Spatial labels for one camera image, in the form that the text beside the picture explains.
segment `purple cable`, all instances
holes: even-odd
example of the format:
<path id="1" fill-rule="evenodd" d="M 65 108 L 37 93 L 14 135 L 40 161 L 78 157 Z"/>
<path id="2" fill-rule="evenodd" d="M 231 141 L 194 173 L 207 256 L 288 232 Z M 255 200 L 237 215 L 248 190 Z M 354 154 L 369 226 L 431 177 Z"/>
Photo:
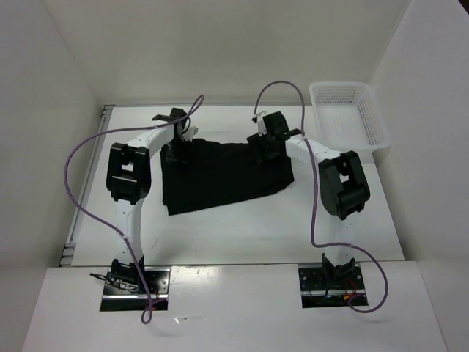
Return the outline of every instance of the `purple cable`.
<path id="1" fill-rule="evenodd" d="M 170 125 L 174 125 L 178 122 L 183 121 L 185 118 L 191 116 L 194 112 L 196 112 L 199 109 L 200 105 L 202 105 L 202 103 L 204 102 L 204 98 L 205 98 L 205 96 L 203 94 L 200 95 L 196 99 L 196 101 L 194 101 L 194 103 L 192 104 L 192 106 L 189 109 L 189 112 L 187 113 L 187 115 L 185 115 L 185 116 L 183 116 L 183 117 L 181 117 L 181 118 L 179 118 L 175 121 L 172 121 L 172 122 L 163 123 L 163 124 L 158 125 L 158 126 L 116 128 L 114 130 L 107 130 L 107 131 L 96 133 L 94 136 L 90 136 L 90 137 L 86 138 L 85 140 L 83 140 L 82 142 L 78 143 L 78 145 L 75 148 L 73 148 L 73 150 L 70 152 L 70 154 L 67 157 L 67 160 L 65 161 L 64 185 L 65 185 L 65 191 L 67 192 L 68 197 L 70 198 L 72 203 L 79 210 L 81 210 L 83 213 L 85 213 L 87 216 L 93 218 L 94 220 L 100 222 L 101 224 L 104 224 L 104 225 L 110 227 L 111 229 L 113 229 L 114 231 L 116 231 L 117 234 L 123 239 L 123 241 L 125 242 L 125 245 L 127 246 L 128 250 L 129 250 L 130 256 L 132 257 L 132 260 L 135 263 L 135 267 L 137 268 L 137 273 L 139 274 L 140 280 L 141 280 L 141 282 L 144 286 L 145 293 L 147 294 L 148 305 L 141 314 L 141 322 L 145 325 L 147 325 L 150 321 L 152 321 L 152 317 L 153 317 L 153 309 L 152 308 L 153 308 L 154 302 L 153 302 L 153 299 L 152 299 L 152 294 L 150 293 L 147 282 L 145 280 L 144 274 L 142 273 L 142 271 L 140 269 L 139 261 L 137 260 L 137 258 L 135 256 L 135 253 L 133 252 L 132 246 L 130 245 L 129 240 L 127 239 L 125 234 L 118 227 L 116 227 L 115 225 L 111 224 L 110 222 L 107 222 L 106 220 L 100 218 L 99 216 L 96 216 L 95 214 L 89 212 L 87 209 L 85 209 L 83 206 L 81 206 L 81 204 L 73 196 L 72 191 L 70 190 L 70 184 L 68 183 L 68 168 L 69 168 L 70 162 L 72 161 L 72 157 L 75 155 L 75 153 L 78 152 L 78 150 L 81 147 L 83 147 L 86 143 L 88 143 L 89 141 L 92 141 L 93 139 L 95 139 L 99 136 L 104 136 L 104 135 L 110 134 L 110 133 L 124 132 L 124 131 L 146 131 L 146 130 L 151 130 L 153 128 L 162 128 L 162 127 L 167 127 L 167 126 L 170 126 Z M 147 320 L 145 320 L 145 313 L 146 312 L 149 312 L 149 316 L 148 316 Z"/>
<path id="2" fill-rule="evenodd" d="M 359 312 L 359 313 L 373 313 L 373 312 L 376 312 L 379 308 L 381 308 L 384 305 L 384 303 L 386 302 L 386 299 L 388 298 L 388 294 L 389 294 L 388 277 L 386 276 L 386 273 L 384 272 L 383 267 L 381 266 L 381 264 L 378 263 L 376 258 L 373 257 L 370 252 L 366 251 L 365 249 L 363 249 L 359 246 L 351 244 L 351 243 L 331 242 L 331 243 L 318 244 L 318 243 L 316 243 L 316 240 L 314 239 L 314 228 L 316 226 L 317 198 L 318 198 L 318 193 L 319 193 L 318 192 L 319 184 L 317 182 L 317 167 L 316 167 L 316 161 L 314 160 L 313 150 L 311 148 L 311 145 L 309 144 L 308 139 L 305 136 L 305 102 L 304 102 L 304 99 L 303 99 L 303 94 L 301 94 L 301 91 L 292 82 L 289 82 L 289 81 L 274 81 L 272 83 L 269 83 L 267 86 L 265 86 L 264 89 L 261 90 L 261 92 L 259 93 L 259 97 L 257 97 L 257 101 L 256 101 L 256 106 L 254 107 L 254 113 L 256 114 L 256 112 L 257 112 L 257 106 L 259 105 L 259 101 L 260 101 L 261 96 L 264 93 L 264 91 L 268 87 L 273 86 L 274 84 L 280 84 L 280 83 L 288 84 L 288 85 L 292 86 L 293 88 L 295 88 L 295 90 L 298 92 L 298 95 L 300 96 L 300 100 L 301 100 L 301 135 L 303 136 L 303 139 L 306 143 L 306 147 L 308 148 L 308 151 L 309 151 L 309 157 L 311 158 L 311 165 L 313 166 L 313 179 L 314 179 L 313 212 L 312 212 L 312 215 L 311 215 L 311 244 L 313 245 L 314 248 L 327 248 L 327 247 L 335 247 L 335 246 L 346 246 L 346 247 L 354 248 L 354 249 L 366 254 L 372 260 L 372 262 L 374 264 L 376 264 L 378 269 L 381 271 L 381 274 L 383 275 L 383 279 L 384 279 L 384 295 L 383 295 L 383 298 L 381 299 L 380 303 L 378 303 L 373 308 L 361 310 L 361 309 L 356 309 L 354 306 L 352 306 L 352 301 L 355 298 L 357 298 L 358 296 L 362 296 L 363 294 L 355 295 L 347 301 L 349 307 L 352 310 L 356 311 L 356 312 Z"/>

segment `purple cord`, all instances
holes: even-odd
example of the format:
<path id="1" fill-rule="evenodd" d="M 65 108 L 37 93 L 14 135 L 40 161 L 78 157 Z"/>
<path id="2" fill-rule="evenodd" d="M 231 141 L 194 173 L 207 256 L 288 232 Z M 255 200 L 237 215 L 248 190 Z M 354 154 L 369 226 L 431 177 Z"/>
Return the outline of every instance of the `purple cord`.
<path id="1" fill-rule="evenodd" d="M 256 112 L 257 112 L 257 106 L 259 105 L 259 101 L 260 101 L 261 96 L 264 93 L 264 91 L 268 87 L 273 86 L 274 84 L 280 84 L 280 83 L 288 84 L 288 85 L 292 86 L 293 88 L 295 88 L 295 90 L 298 92 L 298 94 L 300 96 L 300 100 L 301 100 L 301 135 L 303 136 L 303 139 L 304 139 L 304 141 L 306 143 L 306 146 L 308 148 L 308 151 L 309 151 L 309 157 L 311 158 L 311 165 L 313 166 L 313 179 L 314 179 L 313 213 L 311 215 L 311 244 L 313 245 L 314 248 L 327 248 L 327 247 L 334 247 L 334 246 L 346 246 L 346 247 L 354 248 L 354 249 L 357 249 L 358 251 L 366 254 L 372 260 L 372 262 L 374 264 L 376 264 L 378 269 L 381 271 L 381 274 L 383 275 L 384 287 L 385 287 L 384 288 L 384 295 L 383 295 L 383 298 L 381 299 L 380 303 L 378 303 L 375 307 L 373 307 L 371 309 L 361 310 L 361 309 L 356 309 L 354 306 L 352 306 L 352 301 L 355 298 L 357 298 L 358 296 L 362 296 L 363 294 L 355 295 L 347 301 L 349 307 L 352 310 L 356 311 L 356 312 L 359 312 L 359 313 L 373 313 L 373 312 L 376 312 L 379 308 L 381 308 L 384 305 L 384 303 L 386 302 L 386 299 L 388 298 L 388 294 L 389 294 L 388 277 L 386 276 L 386 273 L 384 272 L 383 267 L 381 266 L 381 264 L 378 263 L 376 258 L 373 257 L 372 254 L 369 253 L 368 251 L 366 251 L 365 249 L 363 249 L 359 246 L 356 246 L 354 244 L 351 244 L 351 243 L 331 242 L 331 243 L 318 244 L 318 243 L 316 243 L 316 240 L 314 239 L 314 228 L 315 228 L 315 225 L 316 225 L 317 198 L 318 198 L 318 193 L 319 193 L 318 192 L 319 184 L 317 182 L 317 167 L 316 167 L 316 161 L 314 160 L 313 150 L 311 148 L 311 145 L 309 144 L 308 139 L 305 136 L 305 102 L 304 102 L 304 99 L 303 99 L 303 94 L 301 94 L 301 91 L 292 82 L 289 82 L 289 81 L 274 81 L 272 83 L 269 83 L 267 86 L 265 86 L 264 89 L 261 90 L 261 92 L 259 93 L 259 97 L 257 97 L 256 105 L 254 107 L 254 113 L 256 114 Z"/>
<path id="2" fill-rule="evenodd" d="M 110 227 L 111 229 L 113 229 L 114 231 L 116 231 L 117 234 L 124 240 L 125 245 L 127 246 L 128 250 L 130 252 L 130 255 L 132 256 L 132 260 L 135 263 L 135 267 L 137 268 L 137 272 L 138 272 L 140 280 L 141 280 L 141 282 L 144 286 L 145 293 L 147 294 L 147 299 L 148 299 L 148 305 L 141 314 L 141 322 L 145 325 L 149 324 L 149 322 L 152 321 L 152 317 L 153 317 L 153 309 L 152 308 L 153 308 L 154 303 L 153 303 L 152 295 L 151 295 L 151 293 L 149 291 L 149 288 L 148 288 L 148 285 L 147 285 L 147 281 L 145 280 L 144 274 L 142 273 L 142 271 L 140 269 L 139 261 L 137 260 L 137 258 L 135 256 L 135 253 L 133 252 L 132 246 L 130 245 L 129 240 L 125 237 L 125 234 L 121 230 L 119 230 L 119 228 L 117 228 L 116 226 L 114 226 L 110 222 L 107 222 L 106 220 L 100 218 L 99 216 L 96 216 L 95 214 L 89 212 L 87 209 L 85 209 L 83 206 L 81 206 L 81 204 L 73 196 L 72 191 L 70 190 L 70 184 L 68 183 L 68 168 L 69 168 L 70 162 L 72 161 L 72 157 L 75 155 L 75 153 L 78 152 L 78 150 L 81 147 L 83 147 L 86 143 L 88 143 L 89 141 L 92 141 L 93 139 L 95 139 L 99 136 L 104 136 L 104 135 L 110 134 L 110 133 L 124 132 L 124 131 L 146 131 L 146 130 L 151 130 L 153 128 L 162 128 L 162 127 L 167 127 L 167 126 L 170 126 L 170 125 L 174 125 L 178 122 L 183 121 L 185 118 L 191 116 L 194 112 L 196 112 L 199 109 L 200 105 L 202 105 L 202 103 L 204 102 L 204 98 L 205 98 L 205 96 L 203 94 L 200 95 L 196 99 L 196 101 L 194 101 L 194 103 L 192 104 L 192 106 L 189 109 L 189 112 L 187 113 L 187 115 L 185 115 L 185 116 L 183 116 L 183 117 L 181 117 L 181 118 L 179 118 L 175 121 L 172 121 L 172 122 L 163 123 L 163 124 L 158 125 L 158 126 L 116 128 L 114 130 L 107 130 L 107 131 L 96 133 L 94 136 L 90 136 L 90 137 L 86 138 L 85 140 L 83 140 L 82 142 L 78 143 L 78 145 L 75 148 L 73 148 L 73 150 L 70 152 L 70 154 L 67 157 L 67 160 L 65 161 L 64 185 L 65 185 L 65 191 L 67 192 L 68 197 L 70 198 L 72 203 L 79 210 L 81 210 L 83 213 L 85 213 L 87 216 L 93 218 L 94 220 L 100 222 L 101 224 L 104 224 L 104 225 Z M 145 320 L 145 313 L 146 312 L 149 312 L 149 316 L 148 316 L 147 320 Z"/>

